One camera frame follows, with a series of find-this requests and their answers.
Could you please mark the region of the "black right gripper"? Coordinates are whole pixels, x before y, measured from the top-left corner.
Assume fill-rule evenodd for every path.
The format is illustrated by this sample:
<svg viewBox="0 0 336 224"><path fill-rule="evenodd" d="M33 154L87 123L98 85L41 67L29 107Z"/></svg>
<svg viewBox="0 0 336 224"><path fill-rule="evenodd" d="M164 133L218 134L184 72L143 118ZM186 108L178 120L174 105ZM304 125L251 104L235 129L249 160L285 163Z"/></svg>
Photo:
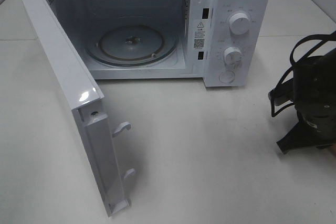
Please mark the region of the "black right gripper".
<svg viewBox="0 0 336 224"><path fill-rule="evenodd" d="M283 154L289 151L335 144L335 109L297 110L299 122L277 142Z"/></svg>

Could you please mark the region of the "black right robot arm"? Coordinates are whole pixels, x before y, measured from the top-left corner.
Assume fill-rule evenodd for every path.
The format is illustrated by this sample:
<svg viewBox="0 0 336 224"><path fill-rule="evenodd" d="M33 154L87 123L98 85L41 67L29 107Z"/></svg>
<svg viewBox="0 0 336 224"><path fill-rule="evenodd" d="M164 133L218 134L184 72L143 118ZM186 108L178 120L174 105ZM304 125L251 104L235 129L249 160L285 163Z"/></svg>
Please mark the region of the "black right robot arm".
<svg viewBox="0 0 336 224"><path fill-rule="evenodd" d="M271 116L294 106L298 123L277 142L282 153L307 147L318 149L335 144L335 50L323 56L312 53L330 41L335 33L305 37L295 46L318 43L299 60L290 55L290 68L268 93Z"/></svg>

